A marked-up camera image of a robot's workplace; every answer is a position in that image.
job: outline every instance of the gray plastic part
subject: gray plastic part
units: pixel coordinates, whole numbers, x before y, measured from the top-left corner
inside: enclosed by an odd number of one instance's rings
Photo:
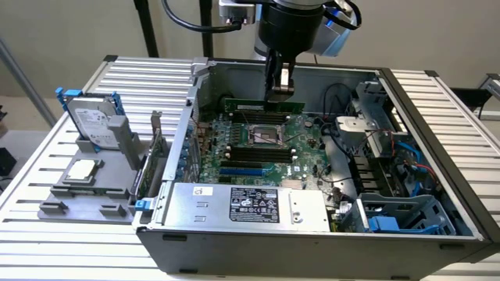
[[[134,144],[138,142],[136,133],[132,133],[128,125],[128,118],[124,115],[113,115],[108,122],[108,129],[113,132],[117,141],[117,146],[121,153],[126,157],[128,164],[132,170],[138,170],[140,159],[137,147]]]
[[[126,211],[120,204],[101,205],[98,211],[105,217],[109,217],[109,216],[124,217],[126,215]]]
[[[145,143],[138,146],[141,157],[146,152],[146,147]],[[46,201],[40,205],[38,218],[44,221],[129,224],[133,219],[133,212],[129,208],[133,204],[129,201],[129,190],[137,171],[130,169],[125,156],[117,150],[102,149],[98,153],[77,151],[68,167],[72,167],[80,159],[100,160],[105,163],[94,172],[93,185],[64,184],[68,168],[50,188]],[[56,211],[57,207],[50,204],[53,202],[61,202],[66,208]],[[112,205],[121,206],[117,211],[120,215],[112,215],[108,211],[102,213],[102,206]]]
[[[84,153],[96,153],[93,148],[93,143],[89,140],[84,140],[78,138],[76,141],[76,145],[80,148],[80,151]]]
[[[45,214],[64,214],[68,206],[60,201],[45,201],[40,203],[40,210]]]

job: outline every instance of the blue cable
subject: blue cable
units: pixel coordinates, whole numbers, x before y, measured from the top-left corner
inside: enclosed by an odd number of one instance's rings
[[[410,152],[414,153],[414,156],[416,156],[416,163],[418,164],[420,163],[420,158],[421,158],[421,153],[418,150],[416,150],[414,148],[412,148],[406,143],[404,142],[396,142],[396,145],[401,146],[404,149],[409,150]],[[412,191],[412,194],[410,194],[410,197],[414,197],[417,195],[420,191],[420,182],[417,181],[416,182],[416,185],[414,185],[414,189]]]

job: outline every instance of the black cable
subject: black cable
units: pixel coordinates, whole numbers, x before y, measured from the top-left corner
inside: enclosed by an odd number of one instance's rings
[[[329,89],[334,86],[342,86],[349,92],[352,92],[350,88],[344,84],[344,83],[333,83],[332,85],[329,85],[325,89],[325,91],[322,92],[322,117],[326,115],[326,93],[329,91]],[[328,112],[328,117],[330,116],[330,110],[332,110],[332,106],[329,107],[329,112]]]
[[[482,114],[484,105],[485,105],[485,103],[482,104],[481,109],[478,110],[477,119],[480,119],[480,120],[481,120],[481,114]]]
[[[169,16],[170,20],[180,25],[181,27],[201,33],[226,33],[241,29],[241,22],[233,21],[230,25],[226,26],[201,26],[194,25],[186,21],[184,21],[180,17],[177,17],[169,7],[166,0],[161,0],[162,9],[165,10],[166,16]]]
[[[334,22],[337,25],[340,25],[341,27],[349,29],[349,30],[356,30],[357,28],[361,27],[361,24],[362,24],[362,18],[361,18],[361,11],[360,11],[360,8],[356,6],[354,3],[352,3],[349,0],[345,1],[345,3],[350,6],[350,9],[352,9],[352,12],[353,12],[353,15],[356,16],[356,25],[352,25],[349,22],[345,22],[342,21],[341,19],[338,19],[329,11],[328,9],[325,9],[325,12],[324,12],[324,16],[325,18],[328,18],[332,22]],[[338,10],[344,11],[344,9],[338,6],[338,4],[336,2],[330,3],[330,5],[328,6],[333,6],[334,8],[337,8]]]
[[[13,178],[10,177],[4,177],[2,179],[0,179],[0,181],[4,181],[4,180],[13,180]]]
[[[324,170],[325,170],[329,166],[330,166],[330,165],[326,165],[326,166],[321,169],[320,174],[317,175],[317,177],[318,177],[325,183],[340,183],[341,181],[352,180],[352,179],[353,179],[352,177],[345,177],[345,178],[340,179],[340,180],[325,180],[325,179],[322,178],[322,172],[324,172]]]

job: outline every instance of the green circuit board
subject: green circuit board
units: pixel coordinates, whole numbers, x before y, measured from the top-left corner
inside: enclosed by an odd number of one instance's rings
[[[290,115],[289,120],[282,125],[241,124],[232,123],[229,116],[221,114],[212,120],[210,130],[206,130],[202,137],[198,182],[218,183],[220,176],[225,179],[230,177],[232,184],[258,186],[280,186],[282,180],[301,180],[304,186],[309,186],[309,188],[314,186],[314,189],[317,189],[317,177],[313,177],[312,169],[316,165],[317,169],[321,170],[328,164],[328,159],[324,149],[320,149],[320,126],[313,123],[313,120],[313,117],[298,114]],[[310,128],[305,127],[305,122],[313,124]],[[250,128],[277,131],[280,133],[278,144],[252,138]],[[221,162],[226,161],[224,153],[228,144],[238,148],[293,148],[297,158],[292,163],[261,162],[262,176],[220,175]]]

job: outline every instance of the blue plastic clip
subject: blue plastic clip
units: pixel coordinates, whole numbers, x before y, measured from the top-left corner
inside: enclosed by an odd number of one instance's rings
[[[56,98],[60,101],[60,104],[62,106],[64,111],[68,111],[68,105],[65,104],[65,101],[64,101],[62,92],[64,92],[64,89],[61,87],[57,87],[57,89],[56,89]]]
[[[136,211],[148,211],[149,210],[149,206],[150,206],[150,201],[146,201],[146,200],[137,200],[134,202],[134,210]]]
[[[110,94],[112,99],[114,100],[114,106],[116,106],[116,113],[118,115],[125,115],[125,110],[124,110],[124,105],[121,104],[121,97],[120,95],[114,92]]]
[[[376,216],[368,219],[368,225],[372,232],[404,233],[404,234],[434,234],[438,225],[430,225],[424,229],[400,229],[394,217]]]

